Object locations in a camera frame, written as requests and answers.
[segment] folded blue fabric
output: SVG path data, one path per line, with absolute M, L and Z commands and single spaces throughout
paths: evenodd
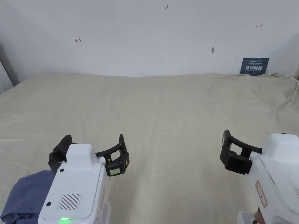
M 8 196 L 1 220 L 6 224 L 37 224 L 54 177 L 52 171 L 41 171 L 20 178 Z

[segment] beige tablecloth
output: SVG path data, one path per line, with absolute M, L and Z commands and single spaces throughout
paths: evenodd
M 122 133 L 130 165 L 111 178 L 111 224 L 236 223 L 238 211 L 257 206 L 247 177 L 219 159 L 225 129 L 257 147 L 272 133 L 299 135 L 298 81 L 216 74 L 26 80 L 0 95 L 0 209 L 20 177 L 49 170 L 48 154 L 65 135 L 102 151 Z

